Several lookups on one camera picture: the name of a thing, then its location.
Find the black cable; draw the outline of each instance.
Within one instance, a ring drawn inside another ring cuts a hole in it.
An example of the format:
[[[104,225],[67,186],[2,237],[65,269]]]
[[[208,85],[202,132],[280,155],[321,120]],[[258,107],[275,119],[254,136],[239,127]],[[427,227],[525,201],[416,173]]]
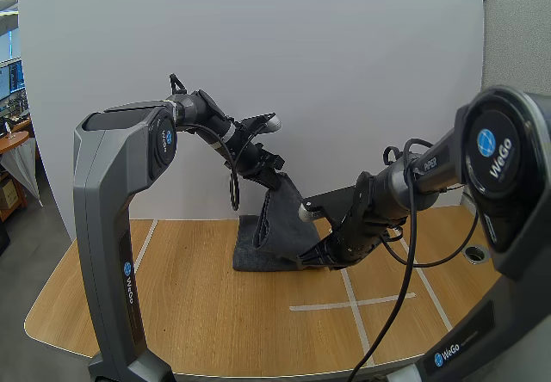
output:
[[[255,131],[252,132],[250,137],[245,141],[245,143],[241,147],[241,150],[239,150],[239,153],[238,153],[237,157],[235,158],[235,165],[238,164],[239,158],[241,157],[241,154],[243,153],[243,151],[245,151],[245,148],[247,148],[247,145],[249,145],[251,143],[252,139],[254,139],[267,126],[268,126],[268,124],[264,122],[263,124],[260,124]]]
[[[409,148],[412,146],[412,144],[421,144],[417,142],[417,139],[410,139],[406,146],[404,147],[404,160],[406,158],[409,158]],[[396,299],[396,304],[394,305],[393,310],[391,311],[390,315],[388,316],[387,322],[382,327],[381,331],[379,332],[379,335],[373,342],[373,345],[371,345],[371,348],[369,348],[368,352],[363,356],[363,359],[360,360],[360,362],[356,365],[356,367],[352,370],[350,373],[350,376],[347,379],[347,382],[352,382],[354,377],[356,376],[357,372],[360,370],[360,368],[365,364],[365,362],[368,361],[368,359],[371,357],[373,352],[377,349],[379,344],[382,341],[382,338],[385,336],[385,334],[388,332],[388,329],[393,324],[394,319],[398,315],[400,307],[402,307],[402,304],[404,303],[404,300],[406,298],[407,288],[410,285],[410,279],[412,278],[413,273],[413,259],[415,258],[415,247],[417,244],[417,210],[415,206],[415,193],[413,189],[413,178],[412,178],[412,170],[407,164],[406,166],[406,181],[407,184],[410,186],[410,212],[411,212],[411,232],[410,232],[410,251],[407,254],[407,264],[406,264],[406,271],[404,272],[404,280],[402,281],[402,287],[399,290],[398,298]]]
[[[230,164],[230,201],[232,202],[232,209],[234,211],[237,211],[239,209],[239,181],[238,181],[238,172],[236,168],[236,162],[233,161],[232,153],[228,150],[226,143],[222,141],[222,138],[220,135],[218,135],[216,132],[208,128],[207,126],[202,126],[199,124],[186,124],[184,127],[188,128],[195,128],[198,130],[202,130],[204,132],[208,132],[210,135],[212,135],[216,141],[218,141],[221,145],[221,147],[224,149],[224,152],[226,154],[226,160]]]
[[[471,237],[473,236],[473,233],[474,233],[474,229],[476,228],[476,224],[478,223],[479,221],[479,214],[478,212],[476,212],[474,214],[474,222],[473,222],[473,226],[471,227],[471,230],[469,231],[469,233],[467,234],[467,237],[465,237],[465,240],[463,241],[463,243],[461,244],[461,246],[459,246],[457,248],[456,251],[454,251],[451,255],[449,255],[448,257],[444,257],[443,259],[441,260],[438,260],[436,262],[430,262],[430,263],[415,263],[413,264],[413,267],[414,268],[434,268],[435,266],[439,266],[441,264],[444,264],[445,262],[449,262],[451,259],[453,259],[454,257],[456,257],[457,255],[459,255],[461,253],[461,251],[463,249],[465,249],[465,246],[467,246],[467,243],[469,242],[469,240],[471,239]],[[383,236],[381,236],[381,241],[383,243],[383,245],[385,246],[385,248],[388,250],[388,253],[390,253],[390,256],[394,257],[394,259],[396,259],[398,262],[402,263],[402,264],[406,264],[406,261],[404,259],[402,259],[400,256],[398,256],[394,250],[390,247],[390,244],[388,244],[388,240],[386,240]]]

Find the office desk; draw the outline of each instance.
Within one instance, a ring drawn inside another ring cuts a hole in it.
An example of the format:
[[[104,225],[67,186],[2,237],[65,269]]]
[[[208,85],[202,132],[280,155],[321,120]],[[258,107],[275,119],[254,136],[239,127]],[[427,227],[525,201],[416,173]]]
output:
[[[21,122],[18,122],[11,128],[11,132],[21,131],[23,128],[26,128],[30,126],[33,122],[30,118],[27,118],[26,120],[23,120]]]
[[[418,262],[451,253],[472,220],[463,206],[420,213]],[[328,227],[318,222],[320,235]],[[175,373],[276,376],[352,368],[392,310],[404,267],[379,246],[340,271],[235,272],[237,231],[236,220],[131,221],[149,348]],[[486,243],[480,227],[471,243]],[[404,247],[393,243],[406,258]],[[473,265],[461,254],[443,266],[417,269],[371,364],[422,354],[497,278],[491,262]],[[37,341],[83,356],[98,350],[76,243],[34,303],[25,330]]]

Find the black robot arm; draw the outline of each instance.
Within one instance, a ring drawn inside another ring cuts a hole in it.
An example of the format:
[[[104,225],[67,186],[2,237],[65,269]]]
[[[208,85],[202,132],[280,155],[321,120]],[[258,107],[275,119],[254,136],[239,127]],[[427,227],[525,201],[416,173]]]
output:
[[[276,171],[282,169],[285,162],[280,156],[266,151],[262,144],[251,142],[258,134],[281,128],[276,114],[258,115],[239,122],[225,115],[202,89],[188,94],[174,74],[170,75],[170,83],[172,95],[166,101],[172,106],[177,131],[196,132],[226,159],[228,168],[233,161],[235,170],[244,179],[270,190],[280,187],[281,180]],[[232,160],[228,159],[226,151],[231,154]]]
[[[405,223],[410,214],[410,188],[416,210],[421,211],[457,183],[469,185],[490,245],[495,250],[507,249],[526,223],[544,184],[544,151],[536,143],[529,106],[547,119],[550,104],[548,97],[507,87],[483,91],[457,110],[454,128],[436,144],[411,139],[403,151],[388,147],[383,155],[388,167],[378,175],[363,172],[355,186],[304,199],[300,218],[327,218],[331,234],[300,255],[302,264],[329,268],[357,264],[381,243],[388,228]],[[429,149],[423,155],[410,153],[415,144]],[[389,159],[390,151],[394,162]],[[412,186],[406,169],[412,172]]]

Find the folded cloth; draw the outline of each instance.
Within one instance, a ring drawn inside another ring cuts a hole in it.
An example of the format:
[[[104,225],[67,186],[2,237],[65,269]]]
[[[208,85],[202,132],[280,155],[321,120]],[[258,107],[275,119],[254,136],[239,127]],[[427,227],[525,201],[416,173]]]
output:
[[[313,223],[299,219],[302,197],[287,175],[282,185],[268,190],[260,216],[239,218],[233,268],[246,272],[276,272],[302,269],[298,255],[311,249],[319,235]]]

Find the white wall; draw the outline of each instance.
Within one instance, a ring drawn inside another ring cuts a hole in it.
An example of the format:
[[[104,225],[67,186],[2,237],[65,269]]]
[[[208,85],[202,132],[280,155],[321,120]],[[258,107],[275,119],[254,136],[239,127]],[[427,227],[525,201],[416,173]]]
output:
[[[387,145],[438,140],[480,89],[481,0],[21,0],[20,11],[34,129],[72,237],[73,128],[164,98],[171,72],[238,119],[277,112],[282,130],[262,141],[304,195],[380,171]],[[131,216],[235,218],[227,182],[221,158],[183,134]],[[242,185],[241,212],[258,213],[263,188]]]

